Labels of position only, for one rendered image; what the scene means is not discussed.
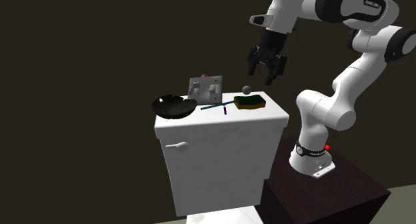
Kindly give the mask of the grey double light switch plate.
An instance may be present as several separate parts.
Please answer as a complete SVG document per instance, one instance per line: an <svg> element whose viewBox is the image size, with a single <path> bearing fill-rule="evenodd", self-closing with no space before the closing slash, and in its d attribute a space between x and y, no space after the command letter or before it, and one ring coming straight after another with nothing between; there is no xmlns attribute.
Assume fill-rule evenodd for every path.
<svg viewBox="0 0 416 224"><path fill-rule="evenodd" d="M198 105L222 103L222 82L222 75L190 78L187 98L196 100Z"/></svg>

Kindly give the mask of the dark wooden robot stand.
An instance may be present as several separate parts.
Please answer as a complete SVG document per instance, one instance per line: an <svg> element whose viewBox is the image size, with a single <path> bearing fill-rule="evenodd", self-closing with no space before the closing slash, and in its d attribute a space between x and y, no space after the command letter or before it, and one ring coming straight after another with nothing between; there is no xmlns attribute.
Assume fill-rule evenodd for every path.
<svg viewBox="0 0 416 224"><path fill-rule="evenodd" d="M391 192L334 149L334 170L318 179L298 173L289 164L295 141L279 143L255 206L263 224L370 224Z"/></svg>

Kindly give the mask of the white toilet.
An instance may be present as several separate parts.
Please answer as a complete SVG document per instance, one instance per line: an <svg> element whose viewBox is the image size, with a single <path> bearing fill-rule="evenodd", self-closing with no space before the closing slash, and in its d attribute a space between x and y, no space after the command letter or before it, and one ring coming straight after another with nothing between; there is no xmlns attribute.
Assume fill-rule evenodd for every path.
<svg viewBox="0 0 416 224"><path fill-rule="evenodd" d="M232 103L226 115L223 107L198 106L182 119L156 117L175 213L186 224L263 224L254 207L289 114L266 93L260 96L264 108Z"/></svg>

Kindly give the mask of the teal pen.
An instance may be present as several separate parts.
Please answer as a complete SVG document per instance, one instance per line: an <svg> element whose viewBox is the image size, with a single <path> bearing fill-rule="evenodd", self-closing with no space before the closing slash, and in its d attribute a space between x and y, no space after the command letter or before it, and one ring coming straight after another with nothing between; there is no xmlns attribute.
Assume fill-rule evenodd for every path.
<svg viewBox="0 0 416 224"><path fill-rule="evenodd" d="M205 110L205 109L210 109L210 108L220 107L220 106L226 106L228 104L232 104L232 103L236 103L236 102L239 102L239 100L228 101L228 102L224 102L224 103L218 103L218 104L209 105L209 106L206 106L206 107L201 107L200 110Z"/></svg>

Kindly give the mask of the green and yellow sponge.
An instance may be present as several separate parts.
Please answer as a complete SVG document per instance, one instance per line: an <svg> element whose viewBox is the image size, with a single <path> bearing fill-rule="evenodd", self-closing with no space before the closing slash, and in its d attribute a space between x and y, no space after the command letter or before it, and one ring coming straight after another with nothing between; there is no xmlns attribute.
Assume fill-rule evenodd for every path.
<svg viewBox="0 0 416 224"><path fill-rule="evenodd" d="M260 95L234 96L235 106L238 109L258 109L266 106L266 100Z"/></svg>

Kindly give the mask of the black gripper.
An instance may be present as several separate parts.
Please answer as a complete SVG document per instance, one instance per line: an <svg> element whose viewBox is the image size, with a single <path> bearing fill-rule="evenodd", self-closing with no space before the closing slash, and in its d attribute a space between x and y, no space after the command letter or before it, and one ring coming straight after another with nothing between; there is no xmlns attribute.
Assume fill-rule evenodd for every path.
<svg viewBox="0 0 416 224"><path fill-rule="evenodd" d="M278 75L282 75L287 63L287 57L279 55L284 48L288 35L271 30L264 30L258 45L253 46L248 54L248 75L254 75L256 66L265 63L268 76L266 86L270 86Z"/></svg>

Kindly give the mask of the black broken bowl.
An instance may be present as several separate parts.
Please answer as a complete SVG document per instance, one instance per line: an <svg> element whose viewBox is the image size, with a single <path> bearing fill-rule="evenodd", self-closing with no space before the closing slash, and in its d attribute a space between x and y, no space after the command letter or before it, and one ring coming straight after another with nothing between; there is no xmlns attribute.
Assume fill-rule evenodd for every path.
<svg viewBox="0 0 416 224"><path fill-rule="evenodd" d="M182 119L196 109L194 99L184 99L178 95L164 95L152 102L153 112L164 119Z"/></svg>

